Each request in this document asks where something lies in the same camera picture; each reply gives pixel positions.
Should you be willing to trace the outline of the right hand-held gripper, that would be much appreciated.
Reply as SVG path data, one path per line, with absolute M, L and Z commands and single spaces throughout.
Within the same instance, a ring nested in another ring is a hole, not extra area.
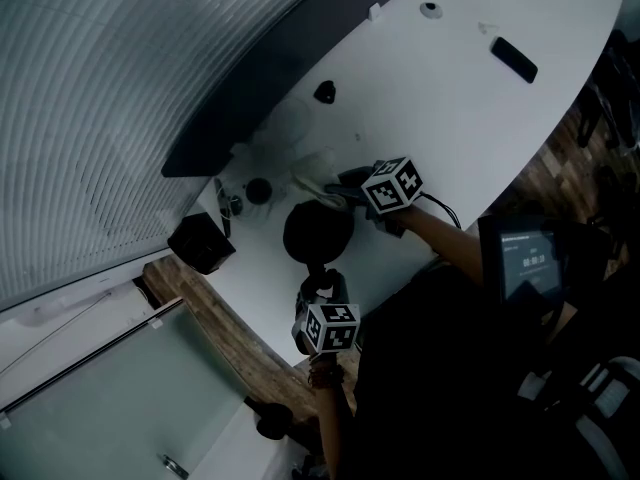
M 405 229 L 389 214 L 409 207 L 423 188 L 423 180 L 410 157 L 384 161 L 374 170 L 371 166 L 350 169 L 340 173 L 338 179 L 340 184 L 325 186 L 328 194 L 340 196 L 348 204 L 365 204 L 367 198 L 367 215 L 375 227 L 396 238 L 403 236 Z

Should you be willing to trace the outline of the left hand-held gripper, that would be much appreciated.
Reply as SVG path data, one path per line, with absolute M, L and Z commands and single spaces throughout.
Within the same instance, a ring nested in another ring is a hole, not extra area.
M 348 301 L 345 277 L 335 269 L 328 270 L 327 275 L 331 281 L 329 300 Z M 359 332 L 360 307 L 358 304 L 317 299 L 320 288 L 319 271 L 311 272 L 300 286 L 291 330 L 296 347 L 304 355 L 348 351 L 354 346 Z

